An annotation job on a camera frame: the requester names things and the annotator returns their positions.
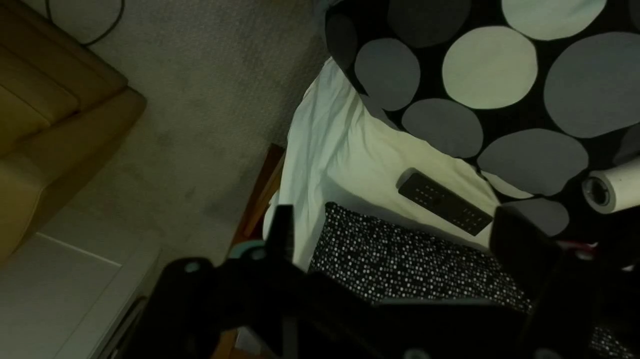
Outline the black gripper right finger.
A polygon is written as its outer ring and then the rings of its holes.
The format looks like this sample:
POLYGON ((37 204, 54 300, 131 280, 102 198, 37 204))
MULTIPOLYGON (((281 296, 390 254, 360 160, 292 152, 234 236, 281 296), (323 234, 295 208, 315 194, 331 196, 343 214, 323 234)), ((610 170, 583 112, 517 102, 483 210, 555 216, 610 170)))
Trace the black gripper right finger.
POLYGON ((555 276, 563 250, 515 208, 497 210, 490 252, 539 312, 559 304, 555 276))

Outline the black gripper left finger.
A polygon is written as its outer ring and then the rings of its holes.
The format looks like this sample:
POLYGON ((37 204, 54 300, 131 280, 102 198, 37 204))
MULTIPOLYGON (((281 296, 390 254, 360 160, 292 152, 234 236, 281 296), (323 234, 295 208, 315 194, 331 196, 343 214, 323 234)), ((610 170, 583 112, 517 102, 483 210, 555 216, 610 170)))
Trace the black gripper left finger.
POLYGON ((268 254, 281 260, 295 256, 295 208, 279 206, 268 232, 268 254))

